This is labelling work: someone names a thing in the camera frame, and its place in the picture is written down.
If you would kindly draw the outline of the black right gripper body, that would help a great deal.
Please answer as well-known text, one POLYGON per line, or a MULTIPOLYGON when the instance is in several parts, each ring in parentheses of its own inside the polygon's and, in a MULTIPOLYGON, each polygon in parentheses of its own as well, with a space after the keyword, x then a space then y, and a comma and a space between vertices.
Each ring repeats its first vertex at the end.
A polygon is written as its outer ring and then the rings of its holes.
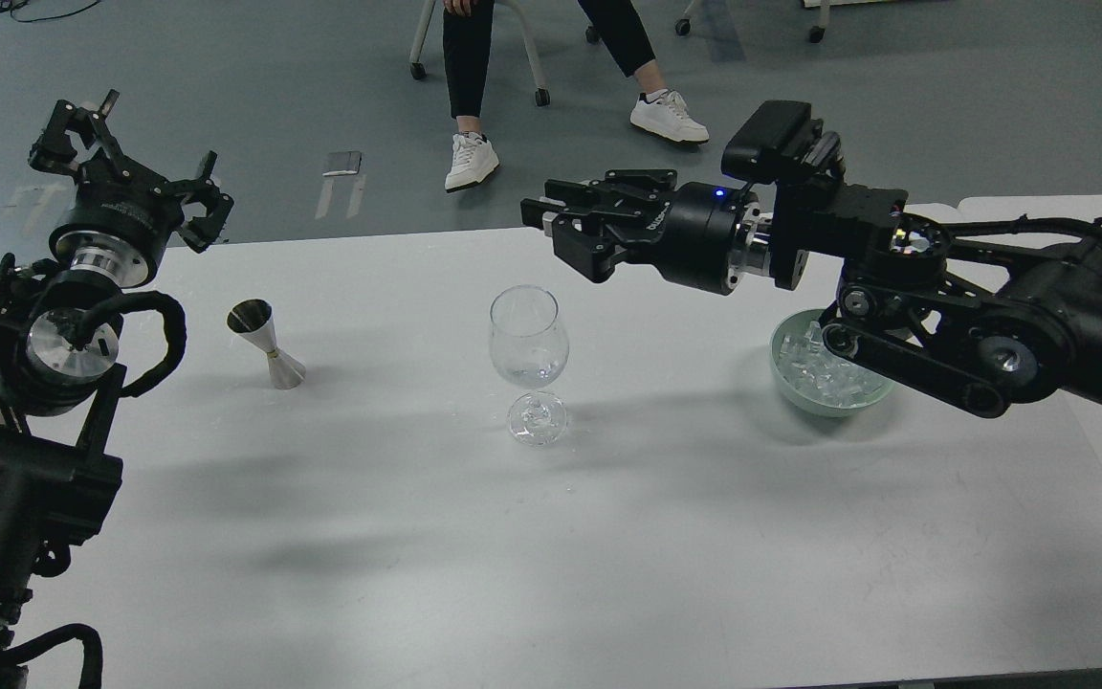
POLYGON ((726 297, 744 274, 771 274, 771 220, 748 187, 687 183, 657 218, 647 259, 670 283, 726 297))

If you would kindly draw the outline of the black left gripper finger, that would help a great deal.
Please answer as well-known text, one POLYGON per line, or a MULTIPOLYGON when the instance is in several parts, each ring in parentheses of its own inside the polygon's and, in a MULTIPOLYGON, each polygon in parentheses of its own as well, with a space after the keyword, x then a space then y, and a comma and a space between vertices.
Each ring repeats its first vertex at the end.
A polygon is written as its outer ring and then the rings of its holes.
POLYGON ((109 90, 100 105, 58 100, 48 122, 28 152, 28 166, 69 176, 80 191, 145 189, 141 166, 122 152, 109 131, 108 117, 120 96, 109 90))
POLYGON ((202 158, 195 177, 168 184, 168 193, 179 200, 179 208, 201 205, 205 209, 202 215, 193 215, 179 224, 179 236, 193 252, 205 252, 217 243, 231 214, 233 197, 210 177, 217 160, 217 152, 209 151, 202 158))

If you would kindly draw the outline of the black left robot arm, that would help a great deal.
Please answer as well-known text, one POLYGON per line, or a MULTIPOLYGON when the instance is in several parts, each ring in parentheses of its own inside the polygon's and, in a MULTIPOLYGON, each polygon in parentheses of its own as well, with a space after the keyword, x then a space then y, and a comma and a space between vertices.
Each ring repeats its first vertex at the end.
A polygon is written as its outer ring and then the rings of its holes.
POLYGON ((48 260, 0 261, 0 688, 23 688, 28 663, 65 642, 82 646, 78 683, 102 685, 102 640, 71 623, 13 644, 32 575, 56 577, 74 546, 100 532, 122 482, 106 451, 122 398, 179 369, 187 317, 153 291, 169 239, 193 252, 218 240, 233 200, 215 184, 217 157, 171 180, 122 152, 108 127, 118 99, 55 105, 28 163, 69 176, 76 197, 48 239, 48 260))

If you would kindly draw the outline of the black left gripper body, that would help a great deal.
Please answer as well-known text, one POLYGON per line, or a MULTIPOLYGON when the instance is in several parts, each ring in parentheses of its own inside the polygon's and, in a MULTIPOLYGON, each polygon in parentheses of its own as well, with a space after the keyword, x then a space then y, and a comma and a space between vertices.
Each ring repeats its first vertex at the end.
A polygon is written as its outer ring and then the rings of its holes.
POLYGON ((122 289, 152 282, 172 233, 185 222, 195 183, 144 170, 120 176, 110 168, 79 168, 74 180, 74 204, 50 234, 55 260, 106 274, 122 289))

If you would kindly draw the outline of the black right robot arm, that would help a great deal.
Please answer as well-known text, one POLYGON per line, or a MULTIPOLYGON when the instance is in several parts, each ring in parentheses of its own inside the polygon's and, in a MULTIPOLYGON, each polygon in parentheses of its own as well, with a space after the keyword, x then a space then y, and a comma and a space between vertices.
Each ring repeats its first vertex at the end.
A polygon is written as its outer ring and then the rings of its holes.
POLYGON ((672 170, 545 183, 523 200, 560 261, 591 282, 622 263, 730 294, 741 274, 791 291, 812 254, 840 258, 827 349, 983 418, 1063 389, 1102 406, 1102 220, 941 223, 901 190, 784 176, 761 218, 748 189, 679 184, 672 170))

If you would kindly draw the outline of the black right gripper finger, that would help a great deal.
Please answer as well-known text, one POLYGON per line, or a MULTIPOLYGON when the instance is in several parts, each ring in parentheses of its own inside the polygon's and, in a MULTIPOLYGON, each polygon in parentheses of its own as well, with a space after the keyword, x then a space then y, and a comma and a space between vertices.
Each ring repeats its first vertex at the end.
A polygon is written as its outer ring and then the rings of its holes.
POLYGON ((520 202, 520 220, 543 232, 560 215, 585 224, 596 217, 626 230, 655 228, 670 207, 677 185, 674 169, 613 169, 584 182, 547 179, 542 196, 520 202))
POLYGON ((603 283, 622 263, 653 263, 665 214, 642 211, 560 211, 547 214, 554 254, 591 282, 603 283))

